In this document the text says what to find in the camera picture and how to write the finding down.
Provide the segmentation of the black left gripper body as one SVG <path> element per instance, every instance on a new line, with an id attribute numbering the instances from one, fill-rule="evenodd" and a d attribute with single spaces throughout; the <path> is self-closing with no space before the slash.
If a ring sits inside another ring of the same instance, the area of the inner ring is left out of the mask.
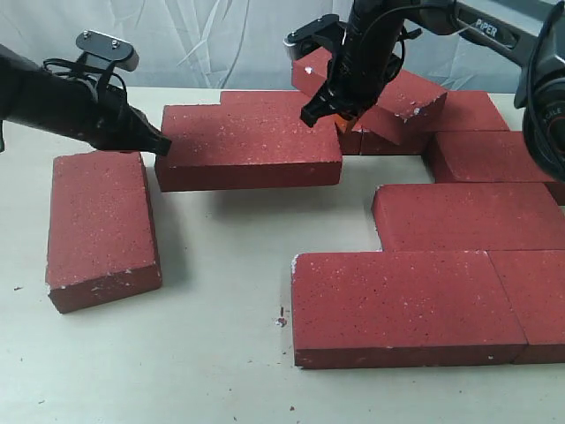
<path id="1" fill-rule="evenodd" d="M 80 134 L 101 151 L 167 155 L 172 144 L 141 110 L 128 103 L 126 90 L 114 86 L 99 97 L 94 114 Z"/>

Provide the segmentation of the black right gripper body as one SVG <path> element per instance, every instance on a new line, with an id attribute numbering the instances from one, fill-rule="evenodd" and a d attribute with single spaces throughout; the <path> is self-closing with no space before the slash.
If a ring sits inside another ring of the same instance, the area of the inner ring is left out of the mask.
<path id="1" fill-rule="evenodd" d="M 332 54 L 326 81 L 302 107 L 300 119 L 313 127 L 330 115 L 347 121 L 361 118 L 397 74 L 396 43 L 396 26 L 364 31 L 348 27 L 342 44 Z"/>

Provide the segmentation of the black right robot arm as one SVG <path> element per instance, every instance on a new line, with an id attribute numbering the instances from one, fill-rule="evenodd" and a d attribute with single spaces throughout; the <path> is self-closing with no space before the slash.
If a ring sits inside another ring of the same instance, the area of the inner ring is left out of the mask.
<path id="1" fill-rule="evenodd" d="M 564 3 L 555 1 L 354 1 L 346 19 L 326 14 L 288 33 L 289 56 L 330 54 L 327 76 L 300 111 L 309 127 L 326 116 L 355 122 L 403 67 L 396 46 L 421 33 L 457 37 L 519 70 L 513 105 L 523 112 L 531 159 L 564 179 Z"/>

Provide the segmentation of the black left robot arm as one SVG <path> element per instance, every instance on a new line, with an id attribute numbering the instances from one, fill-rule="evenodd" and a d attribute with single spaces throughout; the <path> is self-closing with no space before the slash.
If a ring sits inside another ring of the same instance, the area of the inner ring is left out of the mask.
<path id="1" fill-rule="evenodd" d="M 109 80 L 117 67 L 132 71 L 139 56 L 128 42 L 82 46 L 72 62 L 47 59 L 42 66 L 1 47 L 1 121 L 83 141 L 113 152 L 165 156 L 171 140 L 128 103 L 125 84 Z"/>

